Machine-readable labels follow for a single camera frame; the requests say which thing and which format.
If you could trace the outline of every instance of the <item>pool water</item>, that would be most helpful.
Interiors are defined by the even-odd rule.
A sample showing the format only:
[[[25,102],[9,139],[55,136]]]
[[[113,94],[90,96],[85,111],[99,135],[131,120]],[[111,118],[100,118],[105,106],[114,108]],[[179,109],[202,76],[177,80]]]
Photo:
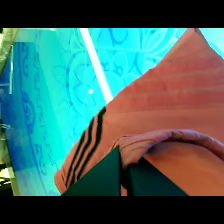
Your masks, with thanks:
[[[89,28],[113,97],[155,67],[185,28]],[[224,29],[202,28],[224,58]],[[12,94],[9,86],[12,83]],[[21,29],[0,81],[1,116],[21,195],[60,195],[54,174],[106,105],[79,28]]]

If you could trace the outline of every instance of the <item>blue decorative pattern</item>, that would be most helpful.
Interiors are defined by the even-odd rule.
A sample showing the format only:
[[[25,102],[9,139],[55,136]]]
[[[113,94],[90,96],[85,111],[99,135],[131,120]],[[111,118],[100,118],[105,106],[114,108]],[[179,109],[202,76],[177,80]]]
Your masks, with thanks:
[[[89,28],[111,92],[155,67],[186,29]],[[224,56],[224,29],[209,31]],[[9,81],[10,58],[1,83]],[[105,105],[78,28],[23,29],[14,44],[13,94],[1,87],[2,118],[21,195],[60,195],[54,174],[92,117]]]

